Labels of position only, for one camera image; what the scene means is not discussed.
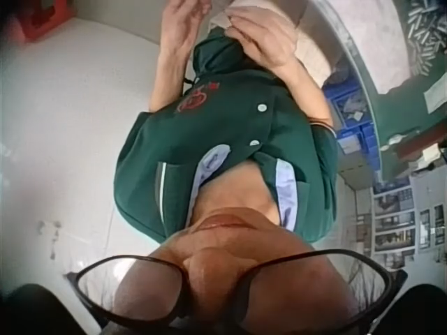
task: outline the finger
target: finger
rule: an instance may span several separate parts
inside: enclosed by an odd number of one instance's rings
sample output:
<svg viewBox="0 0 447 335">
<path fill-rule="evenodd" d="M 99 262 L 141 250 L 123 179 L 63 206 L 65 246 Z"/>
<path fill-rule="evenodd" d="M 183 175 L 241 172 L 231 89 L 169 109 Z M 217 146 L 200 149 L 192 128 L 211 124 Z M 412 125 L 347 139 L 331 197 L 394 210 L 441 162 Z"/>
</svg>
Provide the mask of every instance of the finger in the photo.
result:
<svg viewBox="0 0 447 335">
<path fill-rule="evenodd" d="M 200 4 L 202 5 L 202 14 L 204 16 L 212 10 L 211 0 L 200 0 Z"/>
<path fill-rule="evenodd" d="M 296 43 L 296 32 L 293 22 L 290 18 L 284 17 L 273 10 L 255 6 L 240 6 L 228 8 L 226 13 L 228 16 L 241 17 L 266 29 L 276 31 Z"/>
<path fill-rule="evenodd" d="M 290 27 L 294 27 L 294 23 L 286 14 L 281 15 L 274 10 L 268 8 L 261 8 L 258 6 L 236 6 L 236 7 L 228 7 L 225 12 L 227 15 L 236 15 L 245 17 L 248 20 L 259 21 L 262 22 L 266 20 L 274 19 L 276 21 L 281 21 L 287 24 Z"/>
<path fill-rule="evenodd" d="M 265 36 L 269 33 L 266 28 L 242 17 L 230 17 L 230 22 L 237 30 L 254 40 L 256 43 L 262 42 Z"/>
<path fill-rule="evenodd" d="M 184 0 L 183 4 L 177 11 L 180 17 L 187 17 L 196 9 L 199 0 Z"/>
<path fill-rule="evenodd" d="M 165 7 L 165 10 L 170 12 L 175 12 L 182 5 L 184 0 L 169 0 L 168 4 Z"/>
<path fill-rule="evenodd" d="M 237 30 L 235 27 L 230 27 L 227 30 L 225 30 L 225 35 L 229 38 L 234 38 L 235 40 L 238 40 L 241 46 L 244 48 L 245 54 L 252 57 L 257 52 L 259 52 L 258 47 L 256 44 L 250 39 L 247 38 L 241 31 Z"/>
</svg>

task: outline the lips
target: lips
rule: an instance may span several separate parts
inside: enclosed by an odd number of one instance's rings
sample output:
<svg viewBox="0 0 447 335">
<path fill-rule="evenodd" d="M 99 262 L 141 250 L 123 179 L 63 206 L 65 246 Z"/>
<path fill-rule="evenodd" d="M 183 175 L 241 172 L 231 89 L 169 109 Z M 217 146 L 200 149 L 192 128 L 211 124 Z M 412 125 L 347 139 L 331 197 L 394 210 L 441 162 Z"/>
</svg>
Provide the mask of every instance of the lips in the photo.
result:
<svg viewBox="0 0 447 335">
<path fill-rule="evenodd" d="M 197 225 L 194 232 L 202 230 L 211 230 L 217 228 L 246 228 L 255 229 L 254 226 L 243 221 L 241 218 L 231 214 L 219 214 L 206 218 L 202 223 Z"/>
</svg>

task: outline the green polo shirt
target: green polo shirt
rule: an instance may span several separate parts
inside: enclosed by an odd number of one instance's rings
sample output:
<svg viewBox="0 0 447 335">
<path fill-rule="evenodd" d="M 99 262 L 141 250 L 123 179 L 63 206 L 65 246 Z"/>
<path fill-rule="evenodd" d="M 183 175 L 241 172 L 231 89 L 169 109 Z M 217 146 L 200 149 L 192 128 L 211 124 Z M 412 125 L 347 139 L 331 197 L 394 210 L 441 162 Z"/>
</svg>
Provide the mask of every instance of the green polo shirt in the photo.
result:
<svg viewBox="0 0 447 335">
<path fill-rule="evenodd" d="M 212 32 L 196 48 L 192 89 L 157 113 L 141 113 L 131 129 L 115 202 L 152 239 L 162 243 L 188 226 L 200 187 L 246 160 L 261 169 L 285 229 L 312 243 L 332 227 L 335 134 L 310 124 L 277 78 L 247 64 L 234 40 Z"/>
</svg>

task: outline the hand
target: hand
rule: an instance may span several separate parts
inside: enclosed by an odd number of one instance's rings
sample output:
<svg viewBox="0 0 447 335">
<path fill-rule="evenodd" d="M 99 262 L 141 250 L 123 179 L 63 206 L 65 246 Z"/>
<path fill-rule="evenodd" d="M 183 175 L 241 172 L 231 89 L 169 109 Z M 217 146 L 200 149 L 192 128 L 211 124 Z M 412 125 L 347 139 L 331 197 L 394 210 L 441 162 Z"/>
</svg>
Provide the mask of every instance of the hand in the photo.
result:
<svg viewBox="0 0 447 335">
<path fill-rule="evenodd" d="M 274 74 L 296 62 L 298 35 L 289 19 L 271 10 L 254 7 L 232 7 L 226 14 L 233 24 L 228 37 L 240 42 L 247 56 Z"/>
<path fill-rule="evenodd" d="M 168 0 L 161 23 L 161 54 L 188 59 L 211 0 Z"/>
</svg>

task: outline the eyeglass lens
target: eyeglass lens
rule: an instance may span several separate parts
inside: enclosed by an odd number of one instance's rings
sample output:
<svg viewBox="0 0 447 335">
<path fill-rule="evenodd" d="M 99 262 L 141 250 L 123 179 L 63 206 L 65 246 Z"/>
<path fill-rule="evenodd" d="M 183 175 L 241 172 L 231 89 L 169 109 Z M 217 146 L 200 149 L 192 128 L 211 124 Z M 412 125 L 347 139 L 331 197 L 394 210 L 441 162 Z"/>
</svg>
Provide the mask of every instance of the eyeglass lens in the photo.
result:
<svg viewBox="0 0 447 335">
<path fill-rule="evenodd" d="M 347 325 L 384 292 L 369 265 L 347 255 L 320 255 L 262 268 L 239 324 L 250 334 L 321 332 Z"/>
<path fill-rule="evenodd" d="M 155 321 L 174 309 L 182 289 L 182 274 L 163 263 L 119 258 L 88 271 L 79 280 L 79 289 L 115 315 Z"/>
</svg>

